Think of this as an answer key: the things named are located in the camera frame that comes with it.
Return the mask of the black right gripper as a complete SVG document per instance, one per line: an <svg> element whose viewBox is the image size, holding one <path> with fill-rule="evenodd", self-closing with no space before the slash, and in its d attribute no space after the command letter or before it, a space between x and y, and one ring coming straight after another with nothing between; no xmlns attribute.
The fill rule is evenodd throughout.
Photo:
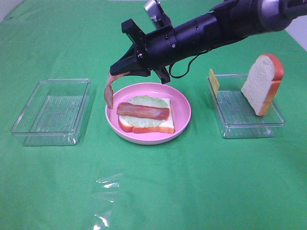
<svg viewBox="0 0 307 230"><path fill-rule="evenodd" d="M170 82L168 65L210 50L221 41L219 23L211 13L177 27L165 26L145 34L132 20L122 23L122 32L133 45L110 67L112 75L148 77L153 70L162 84Z"/></svg>

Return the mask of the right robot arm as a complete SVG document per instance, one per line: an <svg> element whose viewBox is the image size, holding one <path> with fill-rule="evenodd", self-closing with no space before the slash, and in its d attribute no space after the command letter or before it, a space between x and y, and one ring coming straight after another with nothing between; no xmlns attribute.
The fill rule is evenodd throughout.
<svg viewBox="0 0 307 230"><path fill-rule="evenodd" d="M132 45L110 73L147 77L154 71L163 84L170 82L171 67L178 61L251 35L281 31L307 13L304 0L225 0L209 13L174 27L160 2L150 0L144 8L155 31L146 34L133 20L123 22L122 32Z"/></svg>

